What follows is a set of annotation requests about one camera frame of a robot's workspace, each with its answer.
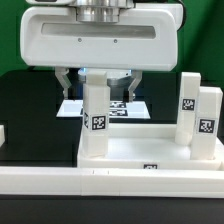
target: white pillar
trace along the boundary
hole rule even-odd
[[[200,87],[199,89],[191,159],[214,158],[222,95],[220,88]]]
[[[90,70],[83,89],[82,147],[87,157],[108,151],[110,88],[106,72]]]
[[[182,73],[175,136],[177,144],[187,146],[191,143],[200,82],[201,75],[199,73]]]

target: white base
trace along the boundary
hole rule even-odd
[[[105,157],[86,157],[82,141],[78,152],[79,168],[144,167],[167,170],[220,170],[224,146],[217,139],[213,160],[190,160],[190,147],[175,143],[176,125],[110,124],[109,147]]]
[[[4,132],[4,126],[0,125],[0,147],[5,142],[5,132]]]
[[[91,161],[142,168],[144,162],[153,162],[159,170],[0,167],[0,194],[224,198],[221,142],[217,140],[216,159],[190,161],[189,148],[176,146],[174,134],[175,125],[114,124],[110,126],[110,142],[117,145],[110,145],[110,150],[116,150],[109,152],[110,160],[80,160],[79,151],[79,165],[80,161]]]
[[[224,198],[222,171],[0,167],[0,194]]]

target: green background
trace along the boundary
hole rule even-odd
[[[175,71],[200,72],[224,87],[224,0],[184,0],[187,23],[179,33],[179,61]],[[20,57],[19,31],[25,0],[0,4],[0,75],[27,66]]]

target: white foam block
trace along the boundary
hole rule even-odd
[[[214,159],[222,95],[220,88],[200,87],[199,89],[191,159]]]
[[[0,147],[5,142],[5,132],[4,132],[4,126],[0,125]]]
[[[118,170],[120,196],[224,197],[222,171]]]
[[[195,122],[195,108],[201,82],[199,73],[182,73],[175,142],[189,145]]]
[[[119,196],[120,175],[109,169],[83,169],[82,195]]]
[[[82,127],[82,144],[83,153],[86,157],[105,156],[108,152],[108,133],[107,132],[90,132],[86,127]]]
[[[89,72],[83,88],[82,145],[86,156],[108,151],[110,88],[105,72]]]
[[[81,169],[0,167],[0,194],[81,195]]]

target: white box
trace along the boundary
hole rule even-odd
[[[122,170],[118,175],[120,196],[224,197],[220,171]]]
[[[87,157],[106,155],[110,88],[105,71],[90,70],[83,89],[82,145]]]
[[[199,73],[182,73],[175,142],[190,145],[195,122],[195,109],[201,82]]]
[[[200,87],[199,89],[191,159],[214,159],[222,95],[220,88]]]
[[[0,167],[0,193],[81,195],[81,169]]]
[[[82,195],[119,196],[120,175],[109,169],[82,169]]]

